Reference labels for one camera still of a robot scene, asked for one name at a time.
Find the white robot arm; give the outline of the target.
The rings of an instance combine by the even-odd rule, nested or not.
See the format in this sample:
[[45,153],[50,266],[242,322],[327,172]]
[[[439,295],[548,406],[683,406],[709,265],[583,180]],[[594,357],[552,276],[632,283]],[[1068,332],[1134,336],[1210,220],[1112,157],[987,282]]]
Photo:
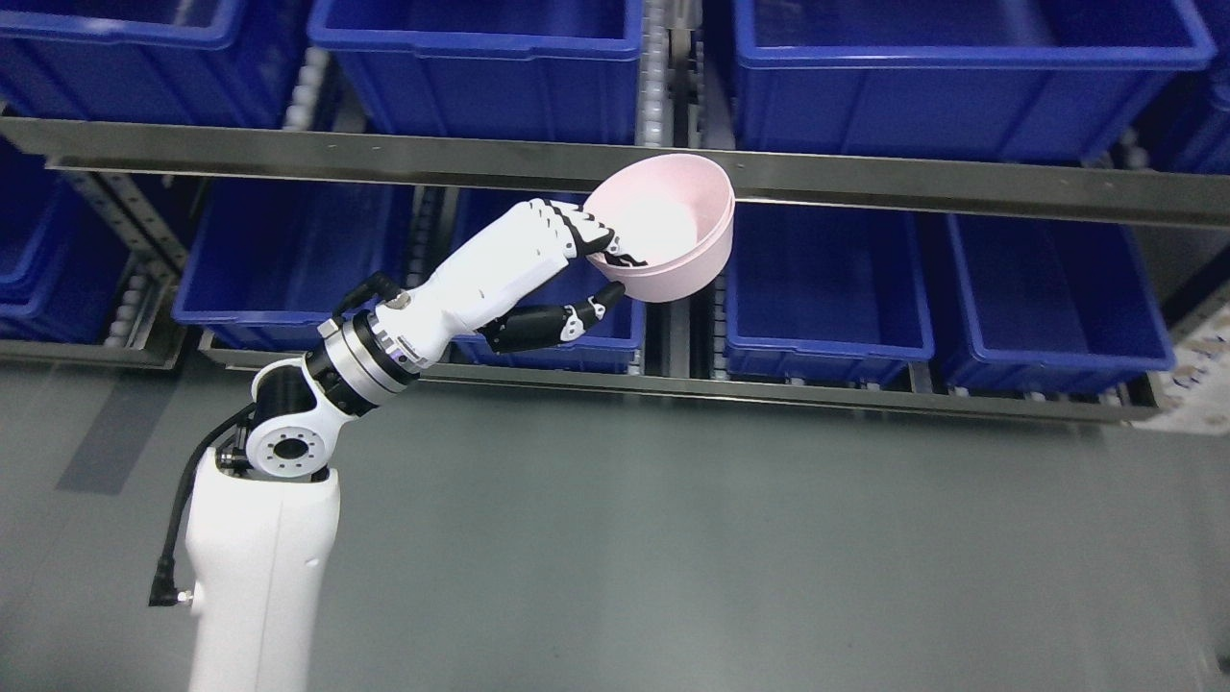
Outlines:
[[381,272],[342,299],[306,354],[251,381],[251,403],[207,434],[180,477],[150,588],[196,617],[189,691],[308,687],[323,573],[341,516],[341,429],[415,376],[368,301],[402,309]]

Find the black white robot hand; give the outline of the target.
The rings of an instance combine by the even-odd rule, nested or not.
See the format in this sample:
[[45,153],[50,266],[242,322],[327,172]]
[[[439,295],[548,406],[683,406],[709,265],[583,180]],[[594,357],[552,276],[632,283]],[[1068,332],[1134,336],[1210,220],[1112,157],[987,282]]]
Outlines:
[[518,309],[517,304],[567,270],[601,254],[619,265],[645,264],[624,238],[573,203],[519,202],[451,254],[402,304],[378,304],[367,323],[408,372],[439,363],[459,334],[480,334],[492,352],[552,349],[578,340],[624,299],[621,281],[572,304]]

